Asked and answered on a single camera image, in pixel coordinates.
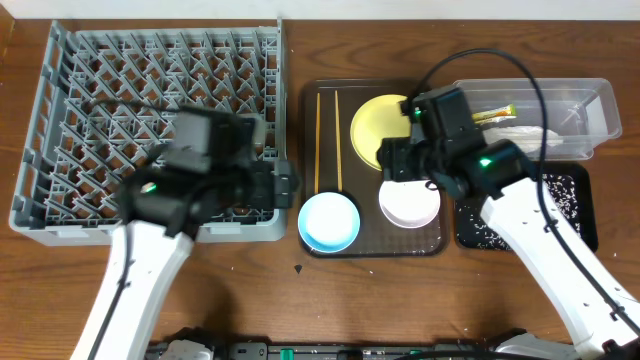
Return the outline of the white tissue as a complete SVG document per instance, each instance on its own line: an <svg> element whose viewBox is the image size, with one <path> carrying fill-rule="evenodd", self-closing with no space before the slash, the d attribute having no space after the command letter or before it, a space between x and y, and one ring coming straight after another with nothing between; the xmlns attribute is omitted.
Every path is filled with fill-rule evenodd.
<svg viewBox="0 0 640 360"><path fill-rule="evenodd" d="M515 143L525 154L537 156L542 148L543 128L540 126L496 127L483 131L488 144L507 139Z"/></svg>

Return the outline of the white bowl with crumbs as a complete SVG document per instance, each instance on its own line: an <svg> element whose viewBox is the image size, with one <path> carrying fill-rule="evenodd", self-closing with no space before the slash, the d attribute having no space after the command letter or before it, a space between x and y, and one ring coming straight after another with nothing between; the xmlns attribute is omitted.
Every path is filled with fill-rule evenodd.
<svg viewBox="0 0 640 360"><path fill-rule="evenodd" d="M395 226L417 229L432 223L439 213L440 193L427 187L427 181L385 181L378 202L383 215Z"/></svg>

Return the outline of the green yellow snack wrapper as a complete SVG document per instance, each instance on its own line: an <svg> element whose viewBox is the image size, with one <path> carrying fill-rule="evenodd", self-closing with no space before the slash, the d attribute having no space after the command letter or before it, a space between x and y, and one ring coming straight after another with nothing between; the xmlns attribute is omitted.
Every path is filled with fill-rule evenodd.
<svg viewBox="0 0 640 360"><path fill-rule="evenodd" d="M493 110L477 112L472 115L472 119L477 125L499 123L505 120L512 120L517 117L517 110L514 104L509 104Z"/></svg>

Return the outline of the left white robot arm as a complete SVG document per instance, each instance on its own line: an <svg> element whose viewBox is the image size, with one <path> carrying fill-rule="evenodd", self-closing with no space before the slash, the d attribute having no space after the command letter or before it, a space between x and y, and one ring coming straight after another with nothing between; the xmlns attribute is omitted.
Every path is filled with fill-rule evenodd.
<svg viewBox="0 0 640 360"><path fill-rule="evenodd" d="M227 208L292 207L300 183L286 160L206 172L143 167L117 194L121 224L75 359L140 359L199 228Z"/></svg>

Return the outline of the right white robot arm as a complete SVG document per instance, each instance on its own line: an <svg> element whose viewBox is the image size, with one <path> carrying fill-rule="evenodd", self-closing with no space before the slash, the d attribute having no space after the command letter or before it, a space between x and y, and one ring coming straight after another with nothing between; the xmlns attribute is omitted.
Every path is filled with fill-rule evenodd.
<svg viewBox="0 0 640 360"><path fill-rule="evenodd" d="M553 304L582 359L636 359L639 303L607 271L554 204L511 141L413 142L385 138L387 180L426 178L461 199L485 194L483 221L511 247Z"/></svg>

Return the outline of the white cup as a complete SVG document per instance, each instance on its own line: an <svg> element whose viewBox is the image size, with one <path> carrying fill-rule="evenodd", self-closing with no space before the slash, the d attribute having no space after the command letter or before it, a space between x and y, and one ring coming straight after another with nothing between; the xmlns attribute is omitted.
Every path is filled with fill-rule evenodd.
<svg viewBox="0 0 640 360"><path fill-rule="evenodd" d="M242 117L254 121L252 141L256 156L260 157L265 147L266 122L259 114L243 114Z"/></svg>

